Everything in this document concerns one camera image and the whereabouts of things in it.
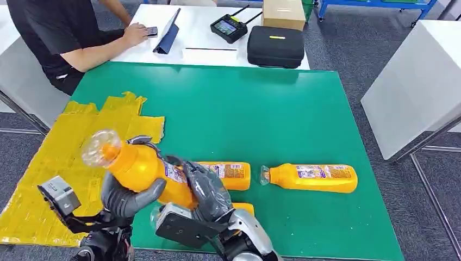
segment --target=smartphone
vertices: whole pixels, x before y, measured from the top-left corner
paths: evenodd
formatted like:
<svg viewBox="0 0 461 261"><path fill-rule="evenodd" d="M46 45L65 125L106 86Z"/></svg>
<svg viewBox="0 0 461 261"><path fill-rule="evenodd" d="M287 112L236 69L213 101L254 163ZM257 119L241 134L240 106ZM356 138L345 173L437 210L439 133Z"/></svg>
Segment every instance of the smartphone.
<svg viewBox="0 0 461 261"><path fill-rule="evenodd" d="M156 37L158 34L157 26L147 27L147 37Z"/></svg>

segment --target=green bin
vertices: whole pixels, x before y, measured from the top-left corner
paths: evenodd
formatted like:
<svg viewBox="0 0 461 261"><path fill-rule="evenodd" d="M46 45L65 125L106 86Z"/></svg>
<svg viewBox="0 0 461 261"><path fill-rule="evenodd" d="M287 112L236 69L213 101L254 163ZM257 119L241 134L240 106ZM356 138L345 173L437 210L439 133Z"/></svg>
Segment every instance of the green bin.
<svg viewBox="0 0 461 261"><path fill-rule="evenodd" d="M301 0L304 9L304 16L306 17L306 23L309 21L310 13L314 8L314 2L312 0Z"/></svg>

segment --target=bottle label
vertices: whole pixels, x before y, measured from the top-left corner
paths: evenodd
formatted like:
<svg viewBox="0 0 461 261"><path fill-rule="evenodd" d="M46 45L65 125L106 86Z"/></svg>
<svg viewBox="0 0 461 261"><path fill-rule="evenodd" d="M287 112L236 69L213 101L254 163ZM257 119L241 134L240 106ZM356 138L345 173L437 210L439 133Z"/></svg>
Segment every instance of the bottle label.
<svg viewBox="0 0 461 261"><path fill-rule="evenodd" d="M345 165L296 165L299 178L350 178L351 173Z"/></svg>
<svg viewBox="0 0 461 261"><path fill-rule="evenodd" d="M201 164L209 170L216 172L219 178L243 178L244 167L241 164Z"/></svg>
<svg viewBox="0 0 461 261"><path fill-rule="evenodd" d="M183 172L168 162L165 164L165 176L180 183L186 183L186 177Z"/></svg>

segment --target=gray carpet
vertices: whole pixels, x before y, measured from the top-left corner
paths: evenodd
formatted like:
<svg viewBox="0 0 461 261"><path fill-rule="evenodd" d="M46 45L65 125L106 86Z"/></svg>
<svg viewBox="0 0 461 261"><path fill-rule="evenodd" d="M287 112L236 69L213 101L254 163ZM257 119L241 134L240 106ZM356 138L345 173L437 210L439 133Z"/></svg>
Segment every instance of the gray carpet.
<svg viewBox="0 0 461 261"><path fill-rule="evenodd" d="M226 6L245 4L244 1L232 0L219 2L219 5ZM126 5L132 14L136 11L137 4ZM95 11L102 29L114 29L121 25L99 5L95 6ZM431 11L430 17L437 17L440 11ZM418 11L411 10L399 13L397 9L332 5L328 7L322 23L317 22L314 13L311 15L304 29L304 39L311 68L339 72L406 260L456 260L413 164L409 159L400 164L383 160L359 102L410 32L409 24L417 16ZM26 127L23 124L15 115L0 114L0 127ZM436 143L461 146L461 138L459 134L446 134ZM0 144L0 169L6 169L0 176L4 186L4 193L0 195L0 207L3 207L40 145L40 138L34 135L0 134ZM418 159L457 237L461 238L461 203L458 200L461 190L458 187L461 184L460 155L422 152ZM0 245L0 260L67 260L72 251L71 248ZM215 255L138 250L136 260L218 258Z"/></svg>

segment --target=antenna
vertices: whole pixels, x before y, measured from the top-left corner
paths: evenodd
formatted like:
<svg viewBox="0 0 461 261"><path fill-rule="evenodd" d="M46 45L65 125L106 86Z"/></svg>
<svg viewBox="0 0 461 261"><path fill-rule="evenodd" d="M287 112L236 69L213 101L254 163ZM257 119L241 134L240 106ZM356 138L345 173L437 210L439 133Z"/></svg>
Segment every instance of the antenna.
<svg viewBox="0 0 461 261"><path fill-rule="evenodd" d="M260 16L263 12L260 12L259 14L253 16L253 18L251 18L250 20L246 21L245 24L248 24L250 23L251 21L253 21L254 19L256 19L256 17Z"/></svg>
<svg viewBox="0 0 461 261"><path fill-rule="evenodd" d="M244 8L238 10L237 12L233 13L231 16L237 15L238 13L242 12L243 10L247 9L250 6L250 4L247 4Z"/></svg>

